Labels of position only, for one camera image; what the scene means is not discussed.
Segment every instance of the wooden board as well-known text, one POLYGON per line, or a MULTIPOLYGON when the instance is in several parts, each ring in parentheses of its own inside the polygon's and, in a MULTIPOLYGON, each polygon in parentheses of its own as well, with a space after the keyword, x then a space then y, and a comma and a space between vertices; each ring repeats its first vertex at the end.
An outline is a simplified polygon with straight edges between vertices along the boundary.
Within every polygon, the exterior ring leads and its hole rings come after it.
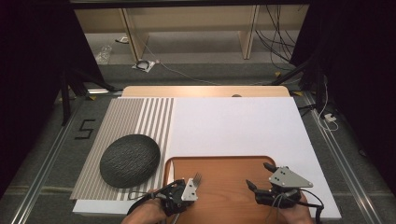
MULTIPOLYGON (((252 181, 259 189, 270 189, 268 177, 271 172, 263 167, 264 162, 275 165, 274 161, 261 157, 205 157, 173 158, 165 165, 169 173, 171 162, 174 164, 175 179, 202 175, 201 185, 197 190, 198 200, 182 213, 177 224, 202 223, 276 223, 276 209, 256 204, 254 193, 248 189, 246 179, 252 181)), ((279 215, 277 223, 286 223, 279 215)))
POLYGON ((290 97, 283 86, 129 86, 122 97, 290 97))

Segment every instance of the white table surface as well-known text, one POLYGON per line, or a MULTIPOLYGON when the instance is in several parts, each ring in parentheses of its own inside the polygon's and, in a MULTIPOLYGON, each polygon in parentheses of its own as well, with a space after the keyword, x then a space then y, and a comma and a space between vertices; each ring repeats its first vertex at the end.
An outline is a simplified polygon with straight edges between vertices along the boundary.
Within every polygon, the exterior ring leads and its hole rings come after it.
MULTIPOLYGON (((173 111, 166 160, 269 156, 276 166, 289 166, 314 184, 308 190, 323 201, 323 220, 341 218, 291 97, 176 98, 173 111)), ((318 203, 308 193, 305 196, 310 203, 318 203)), ((78 200, 73 212, 125 215, 132 203, 78 200)), ((315 216, 315 209, 311 209, 311 215, 315 216)))

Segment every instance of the round knitted object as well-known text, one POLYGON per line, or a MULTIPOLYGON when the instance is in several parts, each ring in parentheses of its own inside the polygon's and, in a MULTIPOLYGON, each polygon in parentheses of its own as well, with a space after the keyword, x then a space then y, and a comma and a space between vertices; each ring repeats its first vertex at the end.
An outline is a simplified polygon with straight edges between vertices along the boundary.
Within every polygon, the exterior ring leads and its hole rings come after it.
POLYGON ((160 164, 157 143, 143 134, 130 134, 113 142, 100 160, 100 173, 108 185, 128 189, 147 181, 160 164))

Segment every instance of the wooden tray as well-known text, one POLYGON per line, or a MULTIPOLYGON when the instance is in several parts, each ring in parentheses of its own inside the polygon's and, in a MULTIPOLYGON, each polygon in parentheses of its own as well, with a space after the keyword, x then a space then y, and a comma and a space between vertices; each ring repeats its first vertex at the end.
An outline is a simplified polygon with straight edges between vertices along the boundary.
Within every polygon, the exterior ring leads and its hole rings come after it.
MULTIPOLYGON (((263 163, 275 162, 265 156, 260 157, 194 157, 172 158, 165 164, 165 177, 169 173, 171 161, 174 164, 175 179, 202 175, 197 190, 198 201, 187 208, 177 220, 177 224, 250 224, 276 223, 276 209, 256 204, 254 193, 248 189, 246 179, 259 189, 270 189, 267 171, 263 163)), ((286 223, 279 215, 277 223, 286 223)))

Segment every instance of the black and white stripes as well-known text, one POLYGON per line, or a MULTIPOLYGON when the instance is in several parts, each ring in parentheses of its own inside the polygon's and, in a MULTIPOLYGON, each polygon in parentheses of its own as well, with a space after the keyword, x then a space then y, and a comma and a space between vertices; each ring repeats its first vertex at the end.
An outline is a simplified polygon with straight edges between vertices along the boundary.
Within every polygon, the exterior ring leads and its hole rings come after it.
POLYGON ((84 164, 70 199, 125 201, 162 185, 164 156, 167 147, 174 98, 127 98, 111 101, 102 126, 84 164), (132 133, 141 133, 154 139, 162 157, 157 172, 148 182, 132 189, 109 186, 99 172, 100 159, 115 140, 132 133))

